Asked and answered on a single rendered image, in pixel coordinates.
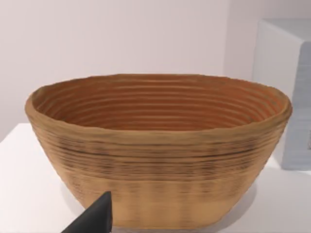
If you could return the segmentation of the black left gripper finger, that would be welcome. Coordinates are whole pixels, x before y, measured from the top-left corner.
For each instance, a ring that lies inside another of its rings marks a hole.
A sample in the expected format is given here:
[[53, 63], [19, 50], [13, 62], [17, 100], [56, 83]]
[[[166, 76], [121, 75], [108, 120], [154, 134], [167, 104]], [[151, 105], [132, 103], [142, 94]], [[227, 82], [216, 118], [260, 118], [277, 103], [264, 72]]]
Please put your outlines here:
[[104, 192], [61, 233], [112, 233], [111, 192]]

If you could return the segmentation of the brown woven basket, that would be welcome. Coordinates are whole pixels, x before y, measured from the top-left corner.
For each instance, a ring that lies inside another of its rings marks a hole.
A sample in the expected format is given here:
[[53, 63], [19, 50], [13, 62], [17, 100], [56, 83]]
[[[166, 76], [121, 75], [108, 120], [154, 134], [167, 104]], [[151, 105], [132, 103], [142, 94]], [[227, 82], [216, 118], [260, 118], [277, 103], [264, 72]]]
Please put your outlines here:
[[25, 113], [51, 165], [114, 224], [195, 229], [225, 216], [263, 170], [292, 114], [280, 90], [198, 74], [115, 74], [43, 86]]

